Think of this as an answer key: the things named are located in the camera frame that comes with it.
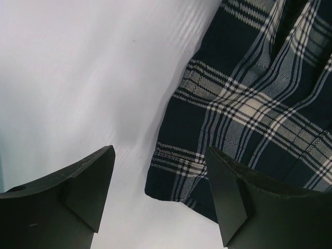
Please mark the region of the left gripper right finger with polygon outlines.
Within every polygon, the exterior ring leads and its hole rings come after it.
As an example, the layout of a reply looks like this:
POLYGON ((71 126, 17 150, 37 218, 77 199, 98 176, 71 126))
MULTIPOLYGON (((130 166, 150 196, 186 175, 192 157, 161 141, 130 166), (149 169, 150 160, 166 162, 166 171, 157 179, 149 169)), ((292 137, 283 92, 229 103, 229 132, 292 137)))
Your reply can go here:
POLYGON ((214 147, 205 158, 224 247, 331 248, 331 192, 272 179, 214 147))

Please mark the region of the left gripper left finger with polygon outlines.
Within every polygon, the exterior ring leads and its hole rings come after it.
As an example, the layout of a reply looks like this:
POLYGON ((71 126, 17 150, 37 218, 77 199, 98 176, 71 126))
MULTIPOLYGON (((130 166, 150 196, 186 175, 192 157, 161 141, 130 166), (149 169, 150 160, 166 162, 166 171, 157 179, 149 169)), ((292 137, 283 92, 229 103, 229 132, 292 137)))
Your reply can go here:
POLYGON ((112 145, 1 193, 1 248, 90 248, 115 163, 112 145))

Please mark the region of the navy plaid skirt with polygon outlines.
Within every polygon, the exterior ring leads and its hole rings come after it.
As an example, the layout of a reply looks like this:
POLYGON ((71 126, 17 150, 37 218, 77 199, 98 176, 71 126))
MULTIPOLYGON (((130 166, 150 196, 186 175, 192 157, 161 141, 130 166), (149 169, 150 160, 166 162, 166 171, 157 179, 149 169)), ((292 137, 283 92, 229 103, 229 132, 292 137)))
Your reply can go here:
POLYGON ((145 193, 216 221, 205 151, 331 191, 331 1, 222 1, 172 94, 145 193))

